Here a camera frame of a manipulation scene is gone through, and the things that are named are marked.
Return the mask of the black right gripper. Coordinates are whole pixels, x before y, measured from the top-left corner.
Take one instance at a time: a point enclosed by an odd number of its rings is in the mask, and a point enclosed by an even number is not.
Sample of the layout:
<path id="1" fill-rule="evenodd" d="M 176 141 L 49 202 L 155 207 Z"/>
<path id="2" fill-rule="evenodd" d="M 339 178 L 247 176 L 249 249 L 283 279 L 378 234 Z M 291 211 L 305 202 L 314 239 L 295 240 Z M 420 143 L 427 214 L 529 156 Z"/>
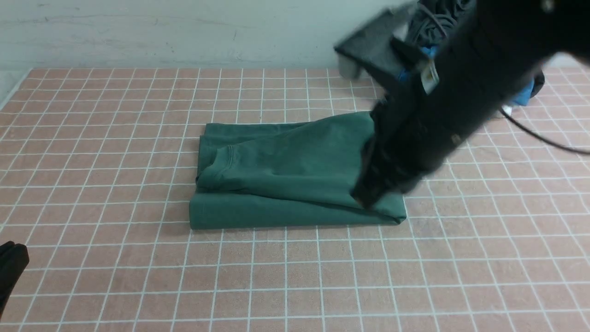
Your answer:
<path id="1" fill-rule="evenodd" d="M 372 209 L 389 193 L 405 194 L 438 170 L 466 140 L 466 97 L 460 89 L 396 88 L 371 111 L 374 134 L 362 150 L 351 197 Z"/>

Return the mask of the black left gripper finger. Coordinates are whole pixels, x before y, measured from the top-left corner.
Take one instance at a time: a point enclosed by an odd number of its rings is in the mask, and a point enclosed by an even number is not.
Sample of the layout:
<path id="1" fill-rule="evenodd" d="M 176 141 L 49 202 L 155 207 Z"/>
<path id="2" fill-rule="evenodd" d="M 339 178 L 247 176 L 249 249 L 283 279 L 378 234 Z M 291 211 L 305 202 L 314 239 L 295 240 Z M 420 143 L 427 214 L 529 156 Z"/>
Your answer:
<path id="1" fill-rule="evenodd" d="M 29 262 L 28 249 L 24 244 L 9 240 L 0 246 L 0 314 L 6 309 L 13 288 Z"/>

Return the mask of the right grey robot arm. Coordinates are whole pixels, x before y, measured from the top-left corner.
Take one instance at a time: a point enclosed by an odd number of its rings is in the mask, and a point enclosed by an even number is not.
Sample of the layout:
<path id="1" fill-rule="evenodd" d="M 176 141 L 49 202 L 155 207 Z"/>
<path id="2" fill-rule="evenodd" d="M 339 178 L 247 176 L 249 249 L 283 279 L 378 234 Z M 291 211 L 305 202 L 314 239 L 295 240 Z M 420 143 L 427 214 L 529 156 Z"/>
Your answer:
<path id="1" fill-rule="evenodd" d="M 558 53 L 589 63 L 587 0 L 479 0 L 430 57 L 394 36 L 351 54 L 386 91 L 351 196 L 405 194 Z"/>

